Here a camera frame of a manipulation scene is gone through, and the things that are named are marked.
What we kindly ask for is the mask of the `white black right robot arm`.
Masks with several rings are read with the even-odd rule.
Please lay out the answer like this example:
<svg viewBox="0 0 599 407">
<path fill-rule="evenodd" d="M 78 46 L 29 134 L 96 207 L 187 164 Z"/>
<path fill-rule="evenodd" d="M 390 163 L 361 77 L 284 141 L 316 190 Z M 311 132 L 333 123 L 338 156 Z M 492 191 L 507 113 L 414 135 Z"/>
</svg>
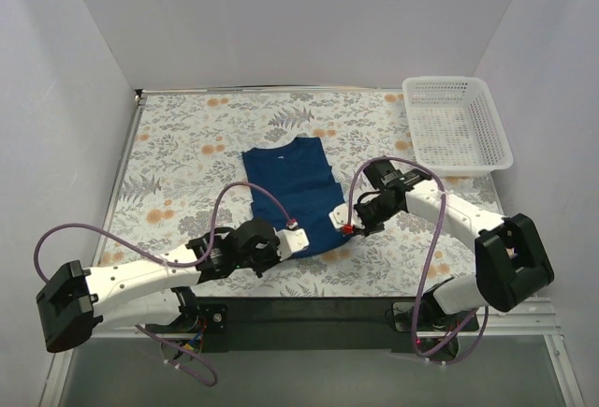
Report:
<svg viewBox="0 0 599 407">
<path fill-rule="evenodd" d="M 435 224 L 433 235 L 452 236 L 475 257 L 471 274 L 452 277 L 430 290 L 418 289 L 412 315 L 434 329 L 445 329 L 458 313 L 492 307 L 507 313 L 553 283 L 555 273 L 533 220 L 485 211 L 449 193 L 442 180 L 421 165 L 402 172 L 391 157 L 359 168 L 374 190 L 368 201 L 350 198 L 344 234 L 367 237 L 405 212 Z"/>
</svg>

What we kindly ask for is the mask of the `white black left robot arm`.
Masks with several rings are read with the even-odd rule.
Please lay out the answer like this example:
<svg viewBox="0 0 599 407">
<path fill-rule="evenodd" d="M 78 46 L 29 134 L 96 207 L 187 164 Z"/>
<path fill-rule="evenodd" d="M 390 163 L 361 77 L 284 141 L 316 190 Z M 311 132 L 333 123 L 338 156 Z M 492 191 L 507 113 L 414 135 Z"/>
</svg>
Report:
<svg viewBox="0 0 599 407">
<path fill-rule="evenodd" d="M 42 279 L 36 296 L 45 347 L 53 354 L 78 347 L 110 313 L 156 292 L 224 279 L 237 269 L 262 276 L 301 249 L 294 242 L 300 236 L 257 218 L 238 228 L 214 227 L 169 252 L 126 264 L 86 268 L 78 260 L 66 262 Z"/>
</svg>

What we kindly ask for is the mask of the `blue printed t shirt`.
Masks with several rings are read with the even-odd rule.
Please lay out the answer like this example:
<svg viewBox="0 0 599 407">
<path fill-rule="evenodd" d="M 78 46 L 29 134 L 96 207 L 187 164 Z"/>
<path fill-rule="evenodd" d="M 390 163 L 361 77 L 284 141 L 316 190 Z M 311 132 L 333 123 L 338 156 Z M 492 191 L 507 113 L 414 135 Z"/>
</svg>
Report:
<svg viewBox="0 0 599 407">
<path fill-rule="evenodd" d="M 349 238 L 337 231 L 329 214 L 344 203 L 320 138 L 294 138 L 274 149 L 241 154 L 247 181 L 269 191 L 304 229 L 309 246 L 297 258 L 324 254 Z"/>
</svg>

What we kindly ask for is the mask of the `white plastic basket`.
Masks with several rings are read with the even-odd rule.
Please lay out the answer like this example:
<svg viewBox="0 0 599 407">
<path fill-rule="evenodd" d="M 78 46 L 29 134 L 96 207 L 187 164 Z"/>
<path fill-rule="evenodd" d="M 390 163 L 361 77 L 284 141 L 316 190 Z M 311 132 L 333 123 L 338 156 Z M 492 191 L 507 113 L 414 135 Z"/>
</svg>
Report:
<svg viewBox="0 0 599 407">
<path fill-rule="evenodd" d="M 419 164 L 443 177 L 479 177 L 512 167 L 514 158 L 489 86 L 463 76 L 423 76 L 402 83 Z"/>
</svg>

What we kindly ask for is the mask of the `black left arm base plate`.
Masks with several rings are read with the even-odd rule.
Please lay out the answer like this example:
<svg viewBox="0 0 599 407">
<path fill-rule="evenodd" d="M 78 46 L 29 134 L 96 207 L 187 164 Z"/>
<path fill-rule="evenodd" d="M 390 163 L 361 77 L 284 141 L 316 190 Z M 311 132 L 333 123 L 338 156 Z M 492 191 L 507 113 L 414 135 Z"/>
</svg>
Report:
<svg viewBox="0 0 599 407">
<path fill-rule="evenodd" d="M 178 332 L 221 334 L 226 331 L 228 307 L 220 303 L 185 306 L 179 319 Z"/>
</svg>

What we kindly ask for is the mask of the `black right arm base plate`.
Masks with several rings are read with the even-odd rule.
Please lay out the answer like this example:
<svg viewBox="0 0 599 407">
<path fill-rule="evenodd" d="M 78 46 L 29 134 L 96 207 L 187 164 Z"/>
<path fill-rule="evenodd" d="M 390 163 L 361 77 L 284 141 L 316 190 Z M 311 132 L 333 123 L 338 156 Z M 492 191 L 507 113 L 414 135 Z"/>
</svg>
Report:
<svg viewBox="0 0 599 407">
<path fill-rule="evenodd" d="M 410 332 L 414 316 L 415 301 L 412 298 L 399 300 L 385 312 L 385 318 L 391 328 L 397 332 Z M 464 323 L 463 331 L 478 331 L 477 319 L 466 321 L 469 311 L 445 314 L 430 307 L 426 301 L 420 303 L 417 318 L 418 332 L 450 332 Z"/>
</svg>

